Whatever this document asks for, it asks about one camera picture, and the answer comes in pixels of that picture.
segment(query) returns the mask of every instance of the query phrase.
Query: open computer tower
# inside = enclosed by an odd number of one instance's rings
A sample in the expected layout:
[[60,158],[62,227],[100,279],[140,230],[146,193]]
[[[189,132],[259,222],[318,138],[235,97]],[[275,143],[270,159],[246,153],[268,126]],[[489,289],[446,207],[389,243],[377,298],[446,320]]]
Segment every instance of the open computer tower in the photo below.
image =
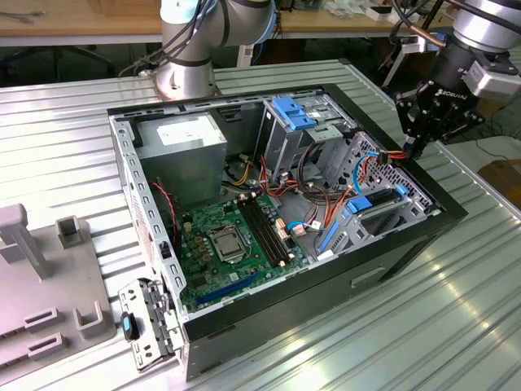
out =
[[188,380],[209,371],[397,275],[466,215],[334,85],[109,119],[150,271],[120,291],[139,371],[173,355]]

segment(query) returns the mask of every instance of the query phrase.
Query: motherboard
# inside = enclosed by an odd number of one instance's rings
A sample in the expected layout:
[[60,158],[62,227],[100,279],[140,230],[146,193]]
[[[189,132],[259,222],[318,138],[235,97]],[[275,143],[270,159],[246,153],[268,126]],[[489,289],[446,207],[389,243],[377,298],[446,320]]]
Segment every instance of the motherboard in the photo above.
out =
[[187,281],[182,302],[189,312],[308,264],[267,195],[184,213],[180,260]]

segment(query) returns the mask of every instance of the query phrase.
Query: cpu socket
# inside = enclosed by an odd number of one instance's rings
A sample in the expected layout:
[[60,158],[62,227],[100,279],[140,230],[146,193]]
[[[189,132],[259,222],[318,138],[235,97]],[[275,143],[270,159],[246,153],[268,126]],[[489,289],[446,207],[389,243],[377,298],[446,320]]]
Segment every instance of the cpu socket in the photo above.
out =
[[217,256],[223,262],[238,263],[247,253],[243,237],[236,226],[223,226],[208,233]]

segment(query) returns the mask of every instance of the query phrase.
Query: sticker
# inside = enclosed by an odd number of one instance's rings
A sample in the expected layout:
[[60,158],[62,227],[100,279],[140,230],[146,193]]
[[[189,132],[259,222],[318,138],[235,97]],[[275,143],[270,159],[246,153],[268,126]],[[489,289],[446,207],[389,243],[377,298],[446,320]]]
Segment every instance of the sticker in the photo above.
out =
[[162,125],[157,128],[157,133],[163,145],[205,140],[208,136],[214,138],[216,130],[206,116],[192,117],[187,120],[176,124]]

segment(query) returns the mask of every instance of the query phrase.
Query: ribbed metal surface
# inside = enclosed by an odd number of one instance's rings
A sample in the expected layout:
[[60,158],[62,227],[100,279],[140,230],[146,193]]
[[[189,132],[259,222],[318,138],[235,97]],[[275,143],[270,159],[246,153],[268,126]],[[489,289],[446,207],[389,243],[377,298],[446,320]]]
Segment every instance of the ribbed metal surface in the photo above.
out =
[[510,61],[517,69],[521,68],[521,46],[515,47],[510,52]]
[[[392,105],[337,61],[217,72],[224,93],[325,82],[401,138]],[[86,217],[119,318],[117,290],[144,263],[104,111],[156,101],[150,82],[23,87],[0,96],[0,205],[24,202],[31,227]],[[119,328],[112,340],[4,389],[519,389],[519,220],[437,147],[420,164],[469,216],[393,280],[192,384],[175,361],[140,376]]]

